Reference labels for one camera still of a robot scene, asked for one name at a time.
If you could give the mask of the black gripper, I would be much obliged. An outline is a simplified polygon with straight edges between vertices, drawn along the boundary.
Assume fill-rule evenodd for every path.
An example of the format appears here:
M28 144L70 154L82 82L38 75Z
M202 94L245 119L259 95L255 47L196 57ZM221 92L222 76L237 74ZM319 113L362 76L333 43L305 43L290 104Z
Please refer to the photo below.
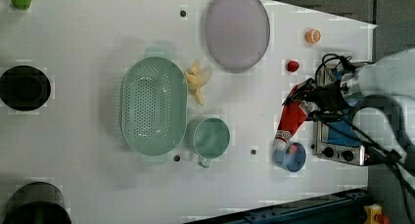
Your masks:
M307 121L339 121L340 116L332 112L349 108L341 92L340 80L316 87L316 82L312 78L294 86L283 102L283 106L291 102L305 101L311 92L311 99L320 111L311 112L306 118Z

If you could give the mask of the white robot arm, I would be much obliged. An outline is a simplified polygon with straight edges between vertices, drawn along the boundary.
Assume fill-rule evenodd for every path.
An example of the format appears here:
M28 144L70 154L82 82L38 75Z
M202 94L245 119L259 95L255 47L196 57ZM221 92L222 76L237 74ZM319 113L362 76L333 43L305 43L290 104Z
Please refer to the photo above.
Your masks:
M359 135L361 145L384 152L383 162L403 162L414 171L414 51L384 57L374 64L356 67L343 56L333 54L343 65L342 78L324 86L309 78L296 85L283 103L283 113L275 135L276 145L286 143L306 121L327 126L343 121ZM397 143L405 154L385 150L364 131L352 124L364 109L375 109L388 120Z

